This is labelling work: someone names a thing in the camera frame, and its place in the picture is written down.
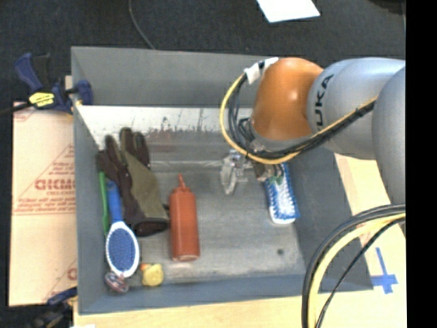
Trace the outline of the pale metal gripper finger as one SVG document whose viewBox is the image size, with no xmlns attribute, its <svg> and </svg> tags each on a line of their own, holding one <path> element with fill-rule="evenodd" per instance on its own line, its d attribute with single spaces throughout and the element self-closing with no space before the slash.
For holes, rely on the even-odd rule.
<svg viewBox="0 0 437 328">
<path fill-rule="evenodd" d="M 225 195 L 234 192 L 237 183 L 237 168 L 239 164 L 239 154 L 235 150 L 230 150 L 229 154 L 223 159 L 220 178 Z"/>
<path fill-rule="evenodd" d="M 238 159 L 238 182 L 247 182 L 247 171 L 253 168 L 252 161 L 245 156 Z"/>
</svg>

